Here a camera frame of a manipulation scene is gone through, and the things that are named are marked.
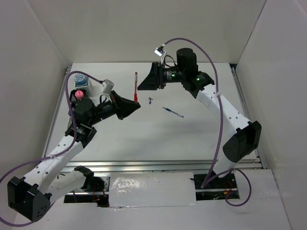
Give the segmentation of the red pen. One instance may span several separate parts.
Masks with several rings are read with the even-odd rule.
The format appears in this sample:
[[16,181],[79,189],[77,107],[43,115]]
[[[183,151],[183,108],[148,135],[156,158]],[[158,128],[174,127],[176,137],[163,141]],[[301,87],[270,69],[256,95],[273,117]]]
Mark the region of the red pen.
[[138,95],[137,95],[137,84],[138,84],[138,72],[135,72],[134,75],[134,102],[138,102]]

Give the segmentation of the pink capped marker tube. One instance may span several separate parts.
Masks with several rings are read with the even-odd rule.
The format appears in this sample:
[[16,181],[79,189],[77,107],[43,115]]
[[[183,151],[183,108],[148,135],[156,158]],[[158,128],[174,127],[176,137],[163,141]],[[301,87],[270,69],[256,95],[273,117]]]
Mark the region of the pink capped marker tube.
[[84,93],[83,93],[83,91],[81,91],[81,90],[77,90],[77,91],[75,92],[74,96],[75,96],[75,98],[76,98],[77,100],[79,100],[79,99],[81,99],[81,98],[84,98]]

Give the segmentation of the blue slime jar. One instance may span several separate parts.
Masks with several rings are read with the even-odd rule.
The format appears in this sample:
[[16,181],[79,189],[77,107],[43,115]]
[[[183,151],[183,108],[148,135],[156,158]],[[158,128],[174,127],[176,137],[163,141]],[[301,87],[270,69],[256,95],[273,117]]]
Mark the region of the blue slime jar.
[[83,87],[88,85],[88,77],[81,73],[76,73],[74,75],[75,87]]

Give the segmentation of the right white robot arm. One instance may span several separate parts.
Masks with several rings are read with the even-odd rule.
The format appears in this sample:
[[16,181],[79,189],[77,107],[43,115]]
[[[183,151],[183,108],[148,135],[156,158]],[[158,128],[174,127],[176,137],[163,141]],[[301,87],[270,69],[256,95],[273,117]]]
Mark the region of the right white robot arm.
[[177,51],[177,63],[172,67],[160,62],[152,63],[138,90],[155,91],[175,82],[180,82],[186,91],[207,107],[229,135],[229,140],[223,145],[223,153],[214,160],[213,173],[209,177],[211,186],[219,188],[226,182],[226,171],[235,168],[258,147],[261,125],[258,121],[251,122],[218,92],[216,82],[207,73],[199,71],[197,56],[190,48]]

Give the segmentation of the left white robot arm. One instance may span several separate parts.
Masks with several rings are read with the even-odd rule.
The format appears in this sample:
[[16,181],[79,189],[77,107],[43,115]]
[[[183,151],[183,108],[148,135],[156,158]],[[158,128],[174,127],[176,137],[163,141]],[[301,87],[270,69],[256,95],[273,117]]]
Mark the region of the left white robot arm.
[[68,127],[46,160],[40,161],[22,178],[13,177],[7,184],[9,207],[31,222],[39,221],[58,199],[75,189],[90,191],[95,186],[104,187],[104,181],[84,166],[75,167],[63,177],[59,174],[93,139],[97,133],[94,124],[113,115],[122,120],[141,107],[115,91],[95,105],[84,92],[73,90],[70,104],[76,126]]

